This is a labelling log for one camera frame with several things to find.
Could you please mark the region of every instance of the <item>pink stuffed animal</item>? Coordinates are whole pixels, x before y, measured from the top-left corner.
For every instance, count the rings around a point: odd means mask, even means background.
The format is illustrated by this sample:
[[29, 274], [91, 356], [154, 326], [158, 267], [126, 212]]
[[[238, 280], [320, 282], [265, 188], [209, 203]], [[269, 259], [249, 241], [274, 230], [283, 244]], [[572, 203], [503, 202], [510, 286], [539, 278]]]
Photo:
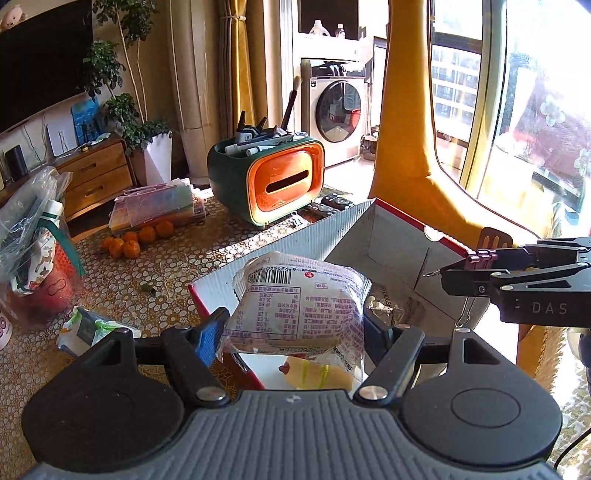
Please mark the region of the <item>pink stuffed animal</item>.
[[23, 22], [27, 19], [27, 14], [22, 11], [20, 5], [14, 5], [7, 13], [4, 15], [2, 22], [0, 22], [0, 31], [8, 30], [15, 25]]

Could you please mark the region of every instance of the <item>black tv screen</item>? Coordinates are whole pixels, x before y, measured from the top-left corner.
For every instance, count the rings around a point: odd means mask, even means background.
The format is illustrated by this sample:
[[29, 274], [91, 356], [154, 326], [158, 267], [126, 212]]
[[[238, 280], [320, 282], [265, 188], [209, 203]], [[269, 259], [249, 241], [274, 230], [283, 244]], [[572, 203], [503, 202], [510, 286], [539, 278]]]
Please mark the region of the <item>black tv screen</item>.
[[0, 33], [0, 132], [82, 93], [92, 0], [77, 0]]

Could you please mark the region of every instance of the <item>curtain tieback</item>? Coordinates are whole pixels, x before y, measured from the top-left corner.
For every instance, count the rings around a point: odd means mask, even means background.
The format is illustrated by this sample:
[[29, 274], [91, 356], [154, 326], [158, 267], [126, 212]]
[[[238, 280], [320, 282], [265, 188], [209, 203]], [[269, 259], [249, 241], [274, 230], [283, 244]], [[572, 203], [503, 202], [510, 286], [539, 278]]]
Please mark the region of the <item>curtain tieback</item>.
[[222, 17], [221, 20], [224, 20], [225, 18], [233, 18], [235, 20], [240, 20], [241, 22], [246, 21], [246, 17], [244, 15], [230, 15], [228, 17]]

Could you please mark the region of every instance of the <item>orange fruit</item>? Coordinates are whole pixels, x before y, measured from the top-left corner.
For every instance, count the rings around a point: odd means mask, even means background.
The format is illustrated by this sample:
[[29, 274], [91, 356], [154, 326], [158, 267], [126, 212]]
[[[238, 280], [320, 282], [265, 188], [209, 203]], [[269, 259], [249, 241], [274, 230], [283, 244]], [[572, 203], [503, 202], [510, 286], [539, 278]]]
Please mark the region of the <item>orange fruit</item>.
[[156, 233], [160, 238], [169, 238], [174, 235], [174, 225], [168, 220], [164, 220], [156, 225]]
[[122, 237], [124, 242], [129, 242], [133, 240], [134, 242], [138, 241], [138, 234], [135, 232], [125, 232], [125, 235]]
[[123, 246], [123, 253], [127, 258], [138, 258], [141, 251], [139, 243], [135, 240], [127, 240]]
[[143, 244], [153, 244], [156, 241], [156, 230], [152, 226], [145, 226], [139, 231], [138, 240]]
[[103, 244], [100, 246], [100, 250], [103, 252], [108, 252], [109, 245], [111, 244], [112, 241], [113, 241], [112, 236], [106, 236], [105, 239], [103, 240]]
[[121, 258], [123, 255], [124, 241], [121, 238], [114, 238], [109, 244], [109, 253], [113, 258]]

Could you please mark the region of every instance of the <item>washing machine door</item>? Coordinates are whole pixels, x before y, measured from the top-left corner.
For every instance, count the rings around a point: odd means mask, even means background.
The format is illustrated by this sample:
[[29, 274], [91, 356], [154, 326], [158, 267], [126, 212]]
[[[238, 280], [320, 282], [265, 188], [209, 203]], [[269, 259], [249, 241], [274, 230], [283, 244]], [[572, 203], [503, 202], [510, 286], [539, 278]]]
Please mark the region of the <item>washing machine door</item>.
[[361, 96], [346, 80], [337, 80], [320, 94], [316, 104], [316, 127], [329, 142], [346, 140], [359, 125]]

